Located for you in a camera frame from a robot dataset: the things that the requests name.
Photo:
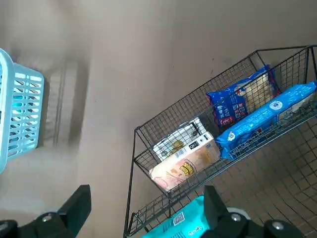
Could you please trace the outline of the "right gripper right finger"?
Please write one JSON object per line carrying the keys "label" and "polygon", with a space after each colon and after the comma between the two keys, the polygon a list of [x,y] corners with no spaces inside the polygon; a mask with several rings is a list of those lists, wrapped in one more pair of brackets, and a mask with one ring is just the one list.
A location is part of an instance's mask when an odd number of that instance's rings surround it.
{"label": "right gripper right finger", "polygon": [[267,220],[260,226],[237,212],[229,212],[212,185],[204,186],[204,215],[209,229],[203,238],[303,238],[293,224]]}

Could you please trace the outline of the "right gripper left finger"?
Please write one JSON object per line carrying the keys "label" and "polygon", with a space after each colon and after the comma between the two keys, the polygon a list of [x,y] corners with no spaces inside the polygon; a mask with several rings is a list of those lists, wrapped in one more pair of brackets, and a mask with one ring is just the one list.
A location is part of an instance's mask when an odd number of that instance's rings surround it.
{"label": "right gripper left finger", "polygon": [[1,220],[2,238],[75,238],[92,209],[91,188],[80,185],[56,212],[47,212],[19,226],[15,220]]}

